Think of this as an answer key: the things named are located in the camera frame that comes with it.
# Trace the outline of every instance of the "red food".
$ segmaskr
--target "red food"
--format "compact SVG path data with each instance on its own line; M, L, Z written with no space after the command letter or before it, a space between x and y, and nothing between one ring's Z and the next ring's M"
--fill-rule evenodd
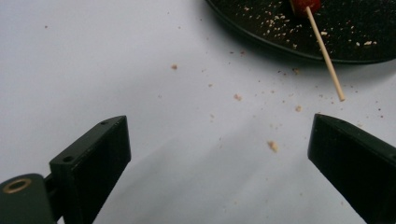
M290 0L291 9L296 17L306 18L306 8L309 7L312 13L320 9L320 0Z

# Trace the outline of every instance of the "white surface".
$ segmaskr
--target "white surface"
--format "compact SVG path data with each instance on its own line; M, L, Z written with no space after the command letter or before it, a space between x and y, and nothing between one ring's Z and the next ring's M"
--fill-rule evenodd
M241 41L202 0L0 5L0 181L47 175L126 115L133 159L97 224L364 223L308 160L309 134L321 112L396 146L396 61L336 65L340 103L324 63Z

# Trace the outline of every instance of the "wooden skewer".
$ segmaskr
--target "wooden skewer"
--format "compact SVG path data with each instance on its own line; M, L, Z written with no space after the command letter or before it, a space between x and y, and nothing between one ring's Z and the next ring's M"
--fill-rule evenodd
M334 83L335 89L337 90L338 98L340 101L345 101L345 96L343 90L341 89L340 82L338 81L338 77L335 74L334 67L332 66L332 60L330 59L329 53L324 46L323 40L320 36L317 24L315 23L314 16L312 15L311 8L306 8L306 13L308 14L309 21L311 22L312 28L314 29L315 36L319 42L324 61L326 62L327 68L329 69L330 75L332 76L332 82Z

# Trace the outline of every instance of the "dark plate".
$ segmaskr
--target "dark plate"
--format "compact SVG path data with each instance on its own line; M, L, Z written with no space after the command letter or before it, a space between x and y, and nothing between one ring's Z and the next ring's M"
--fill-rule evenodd
M308 19L289 0L206 0L221 19L250 39L301 57L323 60ZM334 63L396 58L396 0L322 0L314 15Z

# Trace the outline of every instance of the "crumb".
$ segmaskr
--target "crumb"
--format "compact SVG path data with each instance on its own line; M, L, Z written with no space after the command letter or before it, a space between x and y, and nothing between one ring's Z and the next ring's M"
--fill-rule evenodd
M267 142L268 147L270 147L274 152L277 152L278 147L277 147L277 143L274 141L268 141Z
M303 109L303 108L302 108L300 105L297 105L297 106L296 106L296 111L297 111L297 112L301 112L302 109Z
M242 96L239 95L239 94L235 94L235 95L233 96L233 98L234 98L235 100L237 100L237 101L242 101Z
M300 70L298 68L292 68L291 70L293 70L295 75L299 75L300 74Z

